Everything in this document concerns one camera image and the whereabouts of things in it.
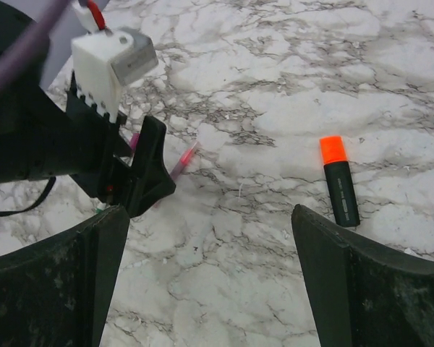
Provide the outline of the purple pen cap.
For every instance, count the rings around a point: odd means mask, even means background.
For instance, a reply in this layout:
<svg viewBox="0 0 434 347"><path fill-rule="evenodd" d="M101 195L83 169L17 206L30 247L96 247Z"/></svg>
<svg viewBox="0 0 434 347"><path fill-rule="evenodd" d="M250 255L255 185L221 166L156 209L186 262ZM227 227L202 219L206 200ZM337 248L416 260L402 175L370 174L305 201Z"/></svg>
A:
<svg viewBox="0 0 434 347"><path fill-rule="evenodd" d="M139 137L140 137L139 133L134 133L131 137L131 140L129 141L129 146L130 146L132 153L134 153L136 151Z"/></svg>

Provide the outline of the orange highlighter cap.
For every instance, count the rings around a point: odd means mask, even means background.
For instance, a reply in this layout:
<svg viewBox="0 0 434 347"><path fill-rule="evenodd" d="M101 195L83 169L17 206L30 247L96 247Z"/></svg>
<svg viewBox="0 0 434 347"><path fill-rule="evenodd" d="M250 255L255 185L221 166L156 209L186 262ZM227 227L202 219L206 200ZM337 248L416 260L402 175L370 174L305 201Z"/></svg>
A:
<svg viewBox="0 0 434 347"><path fill-rule="evenodd" d="M348 161L344 143L340 136L321 138L320 151L324 165Z"/></svg>

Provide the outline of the black orange highlighter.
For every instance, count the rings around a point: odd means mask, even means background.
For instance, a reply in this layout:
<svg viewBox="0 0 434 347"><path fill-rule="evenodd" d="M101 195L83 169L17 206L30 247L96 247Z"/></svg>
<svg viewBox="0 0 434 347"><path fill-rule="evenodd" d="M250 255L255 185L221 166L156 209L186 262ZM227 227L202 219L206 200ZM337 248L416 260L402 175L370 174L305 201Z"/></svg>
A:
<svg viewBox="0 0 434 347"><path fill-rule="evenodd" d="M323 164L336 224L345 228L360 225L357 199L349 161Z"/></svg>

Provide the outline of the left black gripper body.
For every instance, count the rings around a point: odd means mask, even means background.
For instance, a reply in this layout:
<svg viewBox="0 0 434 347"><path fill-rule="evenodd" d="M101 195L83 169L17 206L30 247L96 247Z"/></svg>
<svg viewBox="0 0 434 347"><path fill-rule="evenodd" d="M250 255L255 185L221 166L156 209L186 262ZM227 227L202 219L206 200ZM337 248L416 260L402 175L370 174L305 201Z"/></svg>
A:
<svg viewBox="0 0 434 347"><path fill-rule="evenodd" d="M68 116L25 73L0 94L0 184L99 172L103 154L128 156L131 149L81 100Z"/></svg>

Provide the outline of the white multicolour pen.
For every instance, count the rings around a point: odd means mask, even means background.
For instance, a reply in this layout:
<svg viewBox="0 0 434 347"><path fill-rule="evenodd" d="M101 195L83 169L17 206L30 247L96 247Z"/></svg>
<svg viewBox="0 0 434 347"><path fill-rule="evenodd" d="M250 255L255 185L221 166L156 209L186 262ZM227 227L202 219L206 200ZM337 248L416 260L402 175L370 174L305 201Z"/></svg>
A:
<svg viewBox="0 0 434 347"><path fill-rule="evenodd" d="M97 200L98 200L98 202L97 202L97 205L95 206L95 212L101 213L106 208L110 207L111 202L112 202L112 196L111 195L103 195L103 196L98 197Z"/></svg>

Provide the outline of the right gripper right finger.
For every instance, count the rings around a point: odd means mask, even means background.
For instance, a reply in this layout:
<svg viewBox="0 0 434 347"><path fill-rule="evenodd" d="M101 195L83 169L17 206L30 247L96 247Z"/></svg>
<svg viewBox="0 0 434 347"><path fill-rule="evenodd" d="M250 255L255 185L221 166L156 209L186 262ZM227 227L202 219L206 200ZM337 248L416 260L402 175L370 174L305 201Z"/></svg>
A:
<svg viewBox="0 0 434 347"><path fill-rule="evenodd" d="M304 205L294 241L322 346L434 346L434 262L349 231Z"/></svg>

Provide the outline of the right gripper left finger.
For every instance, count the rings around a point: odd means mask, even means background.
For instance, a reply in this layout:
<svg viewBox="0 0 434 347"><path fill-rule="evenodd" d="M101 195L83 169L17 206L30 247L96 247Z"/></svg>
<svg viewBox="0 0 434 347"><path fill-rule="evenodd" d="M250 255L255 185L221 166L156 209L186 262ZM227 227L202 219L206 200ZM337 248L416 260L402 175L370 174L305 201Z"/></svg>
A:
<svg viewBox="0 0 434 347"><path fill-rule="evenodd" d="M0 256L0 346L99 346L128 229L110 207Z"/></svg>

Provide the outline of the pink marker pen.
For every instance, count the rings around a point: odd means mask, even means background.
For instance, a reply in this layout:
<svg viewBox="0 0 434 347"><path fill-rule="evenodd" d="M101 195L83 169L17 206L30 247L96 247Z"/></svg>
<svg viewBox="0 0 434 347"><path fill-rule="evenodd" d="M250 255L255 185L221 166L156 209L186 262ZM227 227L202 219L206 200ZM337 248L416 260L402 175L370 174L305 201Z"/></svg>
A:
<svg viewBox="0 0 434 347"><path fill-rule="evenodd" d="M200 143L194 141L189 148L182 154L176 165L173 167L169 176L172 178L173 182L179 178L179 176L184 172L185 168L190 164L192 158L194 157Z"/></svg>

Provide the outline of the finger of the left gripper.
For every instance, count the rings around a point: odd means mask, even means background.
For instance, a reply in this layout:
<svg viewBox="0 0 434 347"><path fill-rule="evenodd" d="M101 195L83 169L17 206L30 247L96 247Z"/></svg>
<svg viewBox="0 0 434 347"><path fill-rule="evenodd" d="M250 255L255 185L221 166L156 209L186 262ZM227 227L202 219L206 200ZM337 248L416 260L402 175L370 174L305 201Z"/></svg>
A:
<svg viewBox="0 0 434 347"><path fill-rule="evenodd" d="M141 216L159 200L175 192L176 184L163 160L165 137L166 125L153 116L146 116L129 168L125 207L131 218Z"/></svg>

